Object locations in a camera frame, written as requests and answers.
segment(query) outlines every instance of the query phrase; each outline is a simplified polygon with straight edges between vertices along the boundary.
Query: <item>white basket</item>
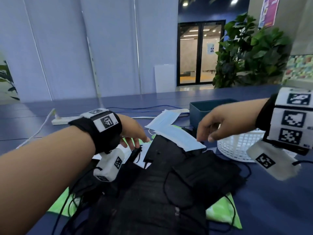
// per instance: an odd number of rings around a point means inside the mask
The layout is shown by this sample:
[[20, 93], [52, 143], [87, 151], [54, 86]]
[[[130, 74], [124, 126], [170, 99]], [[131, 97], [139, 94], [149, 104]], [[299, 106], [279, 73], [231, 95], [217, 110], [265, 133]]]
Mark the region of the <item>white basket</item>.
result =
[[[226, 157], [239, 162], [254, 162], [246, 153], [247, 149], [263, 138], [264, 131], [256, 129], [248, 133], [233, 135], [217, 141], [217, 148]], [[284, 151], [291, 157], [297, 154], [288, 150]]]

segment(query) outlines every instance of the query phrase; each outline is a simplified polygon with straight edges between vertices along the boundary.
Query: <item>blue table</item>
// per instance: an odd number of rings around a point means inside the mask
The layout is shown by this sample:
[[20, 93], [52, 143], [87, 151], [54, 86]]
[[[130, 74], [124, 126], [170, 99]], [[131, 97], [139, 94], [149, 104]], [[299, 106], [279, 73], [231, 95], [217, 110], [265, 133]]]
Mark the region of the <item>blue table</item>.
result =
[[[105, 107], [141, 108], [171, 105], [189, 108], [189, 103], [195, 101], [224, 98], [234, 98], [243, 101], [265, 98], [269, 97], [272, 93], [277, 92], [278, 89], [279, 86], [257, 86], [216, 90], [179, 91], [159, 94], [105, 97], [102, 99], [102, 102]], [[0, 106], [0, 155], [13, 150], [33, 135], [44, 122], [52, 108], [56, 108], [57, 113], [60, 116], [65, 117], [79, 115], [98, 107], [99, 102], [97, 99], [2, 105]], [[123, 114], [134, 117], [144, 115], [155, 116], [159, 113], [160, 111], [138, 113], [124, 112]], [[139, 119], [138, 121], [142, 126], [145, 126], [151, 120]], [[190, 126], [189, 117], [179, 118], [175, 124], [178, 126]], [[48, 122], [33, 140], [64, 127], [66, 126], [53, 126]], [[306, 156], [305, 159], [313, 160], [313, 154]], [[234, 196], [235, 205], [240, 216], [243, 230], [235, 229], [231, 233], [238, 235], [312, 234], [313, 186], [310, 183], [313, 181], [313, 173], [311, 173], [311, 171], [313, 172], [312, 165], [302, 165], [302, 169], [297, 177], [284, 182], [275, 180], [256, 164], [250, 164], [250, 167], [252, 169], [252, 175], [249, 178], [247, 185], [241, 188]], [[242, 169], [243, 174], [248, 173], [245, 167], [242, 167]], [[28, 234], [50, 234], [56, 217], [55, 214], [45, 214]], [[67, 218], [61, 218], [57, 230], [58, 232], [60, 232], [66, 221]]]

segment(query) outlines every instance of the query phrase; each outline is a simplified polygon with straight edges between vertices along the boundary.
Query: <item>pink poster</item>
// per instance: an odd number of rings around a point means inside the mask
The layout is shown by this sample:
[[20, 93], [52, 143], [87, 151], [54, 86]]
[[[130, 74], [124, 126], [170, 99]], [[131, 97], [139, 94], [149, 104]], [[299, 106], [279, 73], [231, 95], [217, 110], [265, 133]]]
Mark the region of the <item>pink poster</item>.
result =
[[275, 23], [279, 0], [264, 0], [260, 15], [259, 28], [270, 27]]

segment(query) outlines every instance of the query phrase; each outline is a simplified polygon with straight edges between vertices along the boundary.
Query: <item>mosaic tile wall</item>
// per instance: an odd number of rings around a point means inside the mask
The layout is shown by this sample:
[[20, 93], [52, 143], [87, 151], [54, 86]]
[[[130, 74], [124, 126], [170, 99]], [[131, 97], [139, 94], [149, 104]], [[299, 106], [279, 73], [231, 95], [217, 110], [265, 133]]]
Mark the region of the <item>mosaic tile wall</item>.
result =
[[301, 78], [312, 78], [313, 80], [313, 55], [294, 55], [289, 57], [283, 80]]

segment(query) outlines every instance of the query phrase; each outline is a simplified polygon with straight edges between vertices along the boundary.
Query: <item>dark green bin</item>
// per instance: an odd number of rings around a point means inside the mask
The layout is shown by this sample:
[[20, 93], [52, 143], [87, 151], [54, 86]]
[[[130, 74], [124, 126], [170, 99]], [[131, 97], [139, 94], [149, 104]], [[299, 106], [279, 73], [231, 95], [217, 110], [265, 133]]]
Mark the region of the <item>dark green bin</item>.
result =
[[199, 122], [203, 117], [208, 114], [215, 107], [237, 102], [235, 99], [221, 99], [221, 100], [211, 100], [211, 101], [201, 101], [201, 102], [190, 102], [189, 112], [190, 112], [190, 123], [195, 128], [198, 128]]

